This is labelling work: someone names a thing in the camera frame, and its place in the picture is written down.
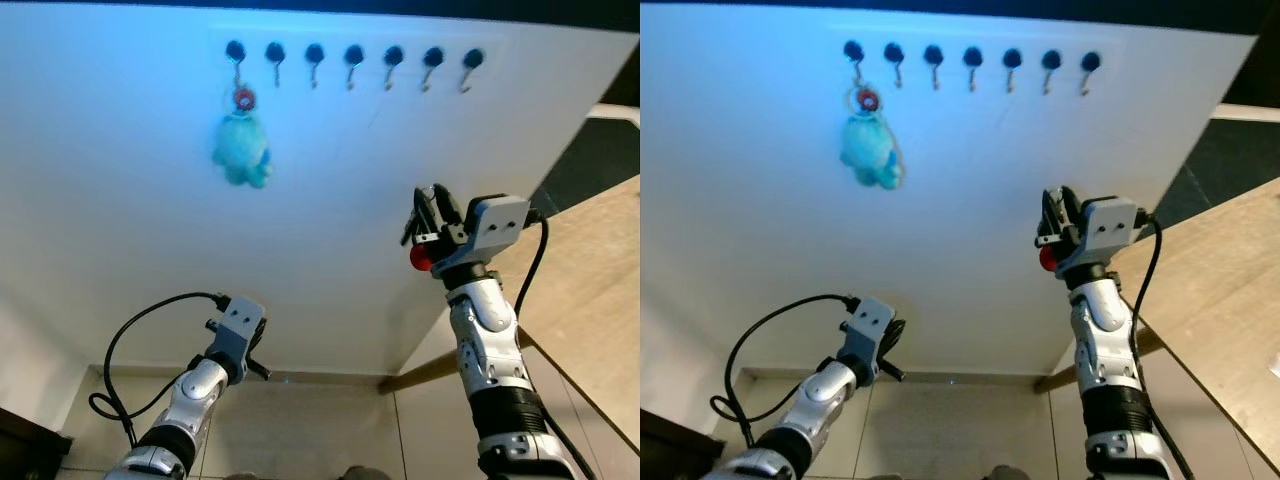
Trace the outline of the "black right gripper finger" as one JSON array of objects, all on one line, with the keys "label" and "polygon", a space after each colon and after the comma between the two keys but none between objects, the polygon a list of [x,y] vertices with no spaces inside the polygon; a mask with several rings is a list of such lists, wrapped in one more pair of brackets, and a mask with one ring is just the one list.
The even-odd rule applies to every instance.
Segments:
[{"label": "black right gripper finger", "polygon": [[413,191],[410,219],[404,225],[403,246],[420,243],[420,236],[431,233],[430,198],[422,188]]},{"label": "black right gripper finger", "polygon": [[457,204],[443,184],[433,184],[428,192],[428,230],[430,233],[462,232],[465,220]]},{"label": "black right gripper finger", "polygon": [[1084,221],[1082,202],[1075,192],[1068,186],[1059,187],[1056,189],[1056,232],[1079,232]]},{"label": "black right gripper finger", "polygon": [[1041,219],[1036,233],[1036,247],[1046,247],[1059,242],[1055,193],[1055,189],[1046,189],[1041,197]]}]

